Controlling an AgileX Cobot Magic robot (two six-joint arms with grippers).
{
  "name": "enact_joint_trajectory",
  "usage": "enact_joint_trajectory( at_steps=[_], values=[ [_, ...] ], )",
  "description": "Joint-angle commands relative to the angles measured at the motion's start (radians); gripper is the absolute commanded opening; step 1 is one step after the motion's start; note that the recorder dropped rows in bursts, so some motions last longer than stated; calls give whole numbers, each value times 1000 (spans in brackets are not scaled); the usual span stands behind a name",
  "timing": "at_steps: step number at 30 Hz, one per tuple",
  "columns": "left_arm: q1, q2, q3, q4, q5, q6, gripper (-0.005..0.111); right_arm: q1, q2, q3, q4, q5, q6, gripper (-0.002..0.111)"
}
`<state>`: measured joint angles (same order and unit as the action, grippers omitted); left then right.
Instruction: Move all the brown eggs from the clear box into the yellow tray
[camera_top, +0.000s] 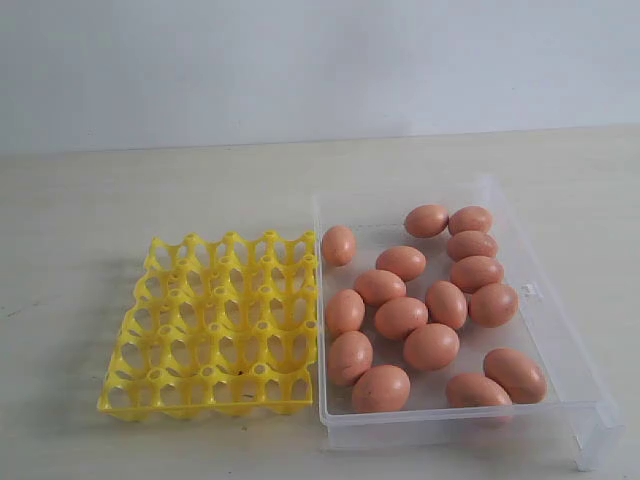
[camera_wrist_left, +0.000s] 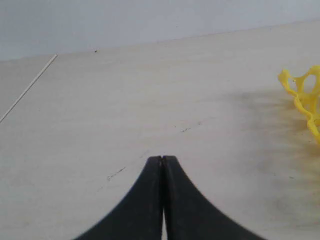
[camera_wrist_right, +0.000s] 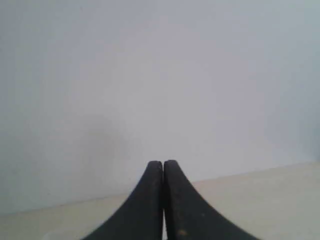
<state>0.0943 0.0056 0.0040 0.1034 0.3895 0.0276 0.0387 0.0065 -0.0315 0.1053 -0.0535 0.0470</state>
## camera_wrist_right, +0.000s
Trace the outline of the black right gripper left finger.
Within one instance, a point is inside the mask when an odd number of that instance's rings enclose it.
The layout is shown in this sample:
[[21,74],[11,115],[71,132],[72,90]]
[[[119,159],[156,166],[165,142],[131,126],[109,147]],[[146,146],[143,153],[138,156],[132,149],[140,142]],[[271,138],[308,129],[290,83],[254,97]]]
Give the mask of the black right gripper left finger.
[[85,240],[161,240],[163,165],[150,161],[138,184],[115,213]]

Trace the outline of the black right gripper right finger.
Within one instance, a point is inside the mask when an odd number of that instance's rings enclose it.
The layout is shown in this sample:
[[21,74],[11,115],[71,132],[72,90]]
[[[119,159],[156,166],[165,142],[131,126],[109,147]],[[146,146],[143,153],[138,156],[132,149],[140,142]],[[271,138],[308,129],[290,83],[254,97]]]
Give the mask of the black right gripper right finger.
[[175,160],[163,165],[164,214],[169,240],[256,240],[209,205]]

